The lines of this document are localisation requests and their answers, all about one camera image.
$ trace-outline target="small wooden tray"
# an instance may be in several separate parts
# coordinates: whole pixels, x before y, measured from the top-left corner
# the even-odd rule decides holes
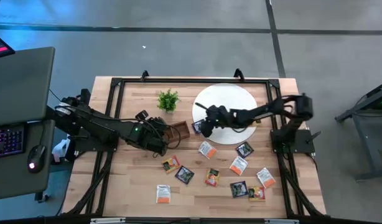
[[[177,128],[180,132],[180,139],[186,139],[190,137],[190,130],[189,127],[187,126],[186,121],[181,121],[175,124],[171,124],[171,126]],[[169,136],[169,142],[177,142],[179,140],[179,134],[177,133],[176,130],[172,128],[168,128],[166,130],[167,135]]]

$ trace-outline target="keyboard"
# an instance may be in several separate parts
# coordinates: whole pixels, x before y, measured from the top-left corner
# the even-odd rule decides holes
[[[24,125],[0,127],[0,157],[24,152]]]

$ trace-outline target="small plant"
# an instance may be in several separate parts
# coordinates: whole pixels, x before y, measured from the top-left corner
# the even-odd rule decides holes
[[[179,100],[179,94],[177,92],[171,93],[171,89],[167,92],[162,92],[159,94],[157,107],[166,112],[171,112],[176,109],[176,102]]]

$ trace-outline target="white circular board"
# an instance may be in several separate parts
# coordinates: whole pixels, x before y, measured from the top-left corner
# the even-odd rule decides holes
[[[194,122],[197,122],[206,118],[206,111],[195,105],[195,102],[207,108],[211,105],[217,107],[223,105],[227,110],[250,110],[257,107],[256,100],[248,91],[238,85],[229,83],[211,85],[198,94],[192,106],[192,118]],[[219,144],[237,144],[247,140],[255,129],[256,127],[249,127],[242,133],[236,133],[231,128],[215,128],[208,139]]]

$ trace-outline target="wooden table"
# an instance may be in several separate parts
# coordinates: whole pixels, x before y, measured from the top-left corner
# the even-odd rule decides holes
[[[105,112],[112,77],[96,77],[90,106],[102,113]],[[296,80],[280,78],[282,95],[298,94]],[[208,142],[218,149],[212,159],[208,160],[198,152],[204,141],[202,135],[194,134],[191,124],[192,105],[195,97],[212,83],[127,83],[120,118],[133,118],[141,110],[150,116],[160,116],[166,123],[173,124],[187,121],[191,137],[184,139],[177,149],[169,149],[164,157],[152,157],[152,152],[142,151],[120,141],[118,151],[114,154],[108,189],[105,200],[104,216],[121,217],[231,217],[231,218],[279,218],[286,217],[284,198],[279,176],[276,155],[272,152],[269,131],[271,120],[262,119],[260,127],[248,139],[254,152],[246,158],[248,166],[241,176],[229,170],[230,164],[237,156],[238,145],[220,145]],[[258,106],[267,103],[264,85],[238,84],[247,89],[256,99]],[[180,101],[174,114],[167,114],[157,108],[159,91],[171,88],[179,92]],[[117,93],[114,96],[113,116]],[[176,171],[166,174],[161,162],[176,155],[180,163],[189,168],[195,175],[188,185],[174,177]],[[96,153],[87,152],[75,161],[63,212],[69,211],[80,200],[90,185]],[[311,158],[304,154],[295,154],[295,163],[299,185],[316,208],[325,213],[324,201],[319,178]],[[265,202],[249,202],[247,197],[232,198],[230,183],[246,181],[247,186],[261,185],[256,173],[267,167],[276,183],[266,189]],[[217,187],[204,183],[209,168],[220,170]],[[170,204],[156,204],[156,187],[158,184],[170,185],[172,198]],[[292,208],[296,212],[294,192],[289,186]],[[95,205],[100,195],[96,191]]]

